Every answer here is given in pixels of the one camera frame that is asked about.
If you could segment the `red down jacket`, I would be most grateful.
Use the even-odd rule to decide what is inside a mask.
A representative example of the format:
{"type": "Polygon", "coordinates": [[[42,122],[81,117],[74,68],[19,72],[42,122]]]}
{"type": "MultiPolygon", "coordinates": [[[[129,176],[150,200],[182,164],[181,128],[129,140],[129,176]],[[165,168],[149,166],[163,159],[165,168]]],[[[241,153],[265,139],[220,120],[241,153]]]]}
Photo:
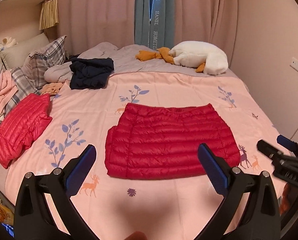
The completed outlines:
{"type": "Polygon", "coordinates": [[[118,124],[107,133],[107,174],[131,180],[205,175],[198,159],[202,143],[229,166],[239,165],[231,128],[211,104],[165,108],[128,103],[118,124]]]}

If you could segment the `snack bags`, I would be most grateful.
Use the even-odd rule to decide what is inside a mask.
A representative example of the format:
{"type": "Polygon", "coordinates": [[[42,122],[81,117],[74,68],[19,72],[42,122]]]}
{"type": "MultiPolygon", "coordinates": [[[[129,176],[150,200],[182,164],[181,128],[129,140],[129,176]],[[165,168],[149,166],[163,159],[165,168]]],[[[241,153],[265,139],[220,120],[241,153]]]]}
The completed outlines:
{"type": "Polygon", "coordinates": [[[5,207],[3,204],[1,204],[0,200],[0,223],[11,237],[14,237],[13,219],[14,216],[12,211],[8,207],[5,207]]]}

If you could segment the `pink deer print duvet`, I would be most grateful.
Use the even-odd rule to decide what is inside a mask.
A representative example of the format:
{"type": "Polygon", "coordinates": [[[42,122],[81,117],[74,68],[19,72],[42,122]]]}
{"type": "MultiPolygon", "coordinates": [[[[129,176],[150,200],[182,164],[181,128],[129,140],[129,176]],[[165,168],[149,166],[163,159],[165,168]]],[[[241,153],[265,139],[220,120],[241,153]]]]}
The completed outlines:
{"type": "Polygon", "coordinates": [[[245,173],[273,171],[256,144],[276,144],[278,131],[236,77],[124,71],[104,89],[64,85],[50,115],[10,165],[5,196],[14,203],[26,172],[48,174],[94,145],[97,159],[72,201],[100,239],[135,231],[193,239],[222,199],[198,160],[203,142],[245,173]]]}

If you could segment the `pink-red folded down jacket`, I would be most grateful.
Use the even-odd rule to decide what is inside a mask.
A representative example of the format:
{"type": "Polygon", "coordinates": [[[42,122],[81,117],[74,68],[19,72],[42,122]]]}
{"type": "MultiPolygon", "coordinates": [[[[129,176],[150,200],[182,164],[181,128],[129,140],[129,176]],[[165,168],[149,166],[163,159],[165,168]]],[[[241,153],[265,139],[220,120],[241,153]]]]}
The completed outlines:
{"type": "Polygon", "coordinates": [[[52,121],[50,95],[30,94],[6,116],[0,125],[0,165],[10,163],[29,149],[52,121]]]}

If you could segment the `white goose plush toy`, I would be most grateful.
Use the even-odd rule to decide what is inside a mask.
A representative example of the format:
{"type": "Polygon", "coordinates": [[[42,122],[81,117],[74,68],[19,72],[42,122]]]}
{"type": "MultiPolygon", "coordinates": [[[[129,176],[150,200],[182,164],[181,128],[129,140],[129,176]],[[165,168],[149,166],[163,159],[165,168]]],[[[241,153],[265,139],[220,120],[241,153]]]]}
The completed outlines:
{"type": "Polygon", "coordinates": [[[197,73],[207,75],[220,75],[229,68],[225,52],[214,44],[202,41],[180,42],[171,49],[140,50],[135,58],[140,61],[162,59],[166,63],[194,68],[197,73]]]}

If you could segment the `orange small cloth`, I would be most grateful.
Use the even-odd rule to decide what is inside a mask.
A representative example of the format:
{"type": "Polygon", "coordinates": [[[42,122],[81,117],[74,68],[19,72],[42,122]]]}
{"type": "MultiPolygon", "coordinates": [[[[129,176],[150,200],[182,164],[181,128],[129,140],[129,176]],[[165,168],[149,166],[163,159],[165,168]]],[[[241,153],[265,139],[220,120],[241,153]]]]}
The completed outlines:
{"type": "Polygon", "coordinates": [[[40,93],[50,94],[51,96],[54,96],[60,91],[63,85],[64,83],[61,83],[61,82],[48,83],[42,87],[42,89],[40,90],[40,93]]]}

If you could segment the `plaid pillow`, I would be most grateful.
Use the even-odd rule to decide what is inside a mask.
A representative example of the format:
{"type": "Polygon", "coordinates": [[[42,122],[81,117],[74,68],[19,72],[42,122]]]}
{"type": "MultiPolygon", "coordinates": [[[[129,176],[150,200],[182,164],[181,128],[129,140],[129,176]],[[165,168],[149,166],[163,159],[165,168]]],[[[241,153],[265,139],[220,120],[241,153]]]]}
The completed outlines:
{"type": "Polygon", "coordinates": [[[40,94],[42,87],[48,83],[44,79],[44,73],[48,68],[64,63],[65,39],[65,35],[61,36],[37,51],[31,52],[22,67],[8,69],[11,71],[18,91],[3,109],[3,113],[0,115],[0,124],[10,111],[28,95],[40,94]]]}

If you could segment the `grey folded blanket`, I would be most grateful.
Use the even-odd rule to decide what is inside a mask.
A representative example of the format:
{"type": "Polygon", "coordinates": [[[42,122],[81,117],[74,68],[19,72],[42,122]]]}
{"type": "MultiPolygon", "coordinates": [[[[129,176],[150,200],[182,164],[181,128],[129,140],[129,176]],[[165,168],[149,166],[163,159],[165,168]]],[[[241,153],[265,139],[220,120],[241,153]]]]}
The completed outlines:
{"type": "Polygon", "coordinates": [[[44,73],[45,81],[49,83],[70,81],[73,76],[70,65],[71,61],[48,68],[44,73]]]}

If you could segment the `navy blue garment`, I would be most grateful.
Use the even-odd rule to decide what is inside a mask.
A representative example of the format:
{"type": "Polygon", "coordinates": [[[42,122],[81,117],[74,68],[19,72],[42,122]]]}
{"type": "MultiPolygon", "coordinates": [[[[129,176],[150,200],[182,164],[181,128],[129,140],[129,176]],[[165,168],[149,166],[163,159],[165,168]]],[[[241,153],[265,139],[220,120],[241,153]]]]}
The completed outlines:
{"type": "Polygon", "coordinates": [[[114,61],[106,59],[73,59],[70,70],[73,72],[70,89],[105,88],[110,74],[114,71],[114,61]]]}

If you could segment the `beige headboard cushion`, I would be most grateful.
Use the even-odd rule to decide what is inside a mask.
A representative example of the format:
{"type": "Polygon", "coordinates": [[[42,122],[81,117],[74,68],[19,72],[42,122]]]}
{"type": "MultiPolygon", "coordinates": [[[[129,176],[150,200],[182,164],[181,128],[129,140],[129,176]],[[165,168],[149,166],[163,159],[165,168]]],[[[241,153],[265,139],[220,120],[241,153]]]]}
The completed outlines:
{"type": "Polygon", "coordinates": [[[49,44],[49,39],[41,33],[15,46],[5,48],[0,52],[1,60],[6,69],[22,67],[28,55],[49,44]]]}

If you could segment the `small plush toys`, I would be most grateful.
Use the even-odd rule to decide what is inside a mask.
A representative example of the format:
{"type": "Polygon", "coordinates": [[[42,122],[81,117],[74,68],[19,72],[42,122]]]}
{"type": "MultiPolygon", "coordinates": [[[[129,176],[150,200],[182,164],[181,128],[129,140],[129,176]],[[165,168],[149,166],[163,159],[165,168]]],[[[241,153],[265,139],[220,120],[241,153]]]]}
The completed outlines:
{"type": "Polygon", "coordinates": [[[3,38],[2,42],[0,42],[0,52],[5,48],[10,48],[12,46],[15,46],[17,43],[18,42],[15,38],[12,38],[12,37],[3,38]]]}

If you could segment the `blue-grey curtain panel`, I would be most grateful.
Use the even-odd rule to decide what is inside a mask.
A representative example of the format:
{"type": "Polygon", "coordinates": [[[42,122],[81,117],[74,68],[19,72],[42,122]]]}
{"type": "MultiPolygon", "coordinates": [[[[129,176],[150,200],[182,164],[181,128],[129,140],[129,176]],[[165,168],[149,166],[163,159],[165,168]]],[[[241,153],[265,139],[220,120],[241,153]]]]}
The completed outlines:
{"type": "Polygon", "coordinates": [[[135,0],[134,43],[150,49],[174,46],[174,0],[135,0]]]}

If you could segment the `pink curtain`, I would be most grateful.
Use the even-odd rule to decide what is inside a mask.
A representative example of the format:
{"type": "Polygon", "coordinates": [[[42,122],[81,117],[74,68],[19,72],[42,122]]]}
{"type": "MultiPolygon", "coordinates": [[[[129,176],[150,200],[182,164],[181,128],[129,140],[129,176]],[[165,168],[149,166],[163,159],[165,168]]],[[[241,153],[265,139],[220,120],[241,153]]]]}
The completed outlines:
{"type": "MultiPolygon", "coordinates": [[[[237,32],[238,0],[174,0],[174,46],[204,41],[231,57],[237,32]]],[[[134,43],[135,0],[58,0],[58,35],[78,54],[101,42],[134,43]]]]}

